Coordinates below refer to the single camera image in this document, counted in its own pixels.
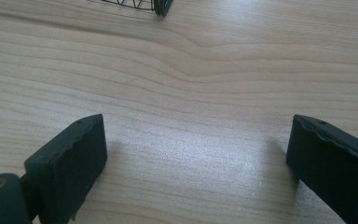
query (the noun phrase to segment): black object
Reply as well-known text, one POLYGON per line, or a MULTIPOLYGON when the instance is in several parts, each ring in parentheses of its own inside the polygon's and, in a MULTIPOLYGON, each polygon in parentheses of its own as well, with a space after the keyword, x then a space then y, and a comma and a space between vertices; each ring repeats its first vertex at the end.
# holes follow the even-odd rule
POLYGON ((319 119, 295 115, 287 164, 345 222, 358 223, 358 139, 319 119))
POLYGON ((25 161, 22 178, 0 175, 0 223, 67 223, 106 160, 103 115, 74 122, 25 161))
POLYGON ((157 15, 165 17, 173 0, 101 0, 106 3, 138 10, 154 11, 157 15))

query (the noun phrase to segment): wood grain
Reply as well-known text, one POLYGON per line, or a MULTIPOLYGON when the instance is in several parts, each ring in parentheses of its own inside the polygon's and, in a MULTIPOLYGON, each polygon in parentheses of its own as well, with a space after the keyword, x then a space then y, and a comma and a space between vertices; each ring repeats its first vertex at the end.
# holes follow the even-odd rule
POLYGON ((294 114, 358 137, 358 1, 0 0, 0 173, 96 113, 76 223, 342 223, 285 150, 294 114))

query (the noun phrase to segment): black plastic part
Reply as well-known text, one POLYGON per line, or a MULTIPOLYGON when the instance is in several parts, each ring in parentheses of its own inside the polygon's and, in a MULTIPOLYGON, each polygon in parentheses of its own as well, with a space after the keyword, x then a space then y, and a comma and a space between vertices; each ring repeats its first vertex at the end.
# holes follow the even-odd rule
POLYGON ((103 116, 80 119, 25 161, 28 181, 37 186, 42 223, 67 223, 86 199, 107 159, 103 116))
POLYGON ((358 223, 358 139, 322 120, 295 115, 286 161, 345 222, 358 223))
POLYGON ((159 14, 163 17, 165 17, 168 13, 168 10, 170 10, 172 0, 159 0, 159 14))
POLYGON ((42 194, 39 187, 32 185, 28 180, 28 175, 23 175, 20 178, 22 195, 28 211, 28 218, 34 220, 44 208, 42 194))
POLYGON ((103 116, 80 119, 25 161, 26 174, 0 175, 0 224, 67 223, 107 160, 103 116))
POLYGON ((160 16, 161 15, 161 8, 159 6, 159 1, 160 0, 154 0, 153 4, 154 4, 154 8, 153 10, 155 11, 155 13, 160 16))
POLYGON ((0 224, 31 224, 16 175, 0 175, 0 224))

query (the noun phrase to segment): metal wire frame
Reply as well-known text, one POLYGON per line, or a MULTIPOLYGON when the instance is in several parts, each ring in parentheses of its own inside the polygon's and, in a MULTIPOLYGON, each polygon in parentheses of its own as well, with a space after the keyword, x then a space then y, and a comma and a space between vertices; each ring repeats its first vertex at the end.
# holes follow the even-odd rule
POLYGON ((102 1, 107 2, 107 3, 116 4, 116 5, 120 5, 122 7, 135 8, 135 9, 138 9, 138 10, 149 10, 149 11, 154 11, 155 10, 154 9, 154 4, 153 4, 154 0, 150 1, 150 7, 141 7, 142 5, 144 5, 143 3, 148 3, 145 0, 132 0, 132 3, 131 3, 131 0, 117 0, 117 1, 102 0, 102 1))
POLYGON ((157 15, 166 16, 168 10, 170 9, 172 0, 150 0, 150 2, 145 0, 102 0, 106 3, 111 3, 119 5, 122 7, 134 8, 137 10, 148 10, 154 11, 157 15))

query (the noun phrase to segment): wooden table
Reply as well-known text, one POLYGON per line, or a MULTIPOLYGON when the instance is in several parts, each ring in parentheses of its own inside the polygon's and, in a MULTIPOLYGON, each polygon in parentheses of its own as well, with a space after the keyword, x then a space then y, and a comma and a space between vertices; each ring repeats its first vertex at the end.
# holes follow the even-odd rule
POLYGON ((358 137, 358 1, 0 0, 0 173, 97 113, 77 224, 342 223, 285 151, 294 114, 358 137))

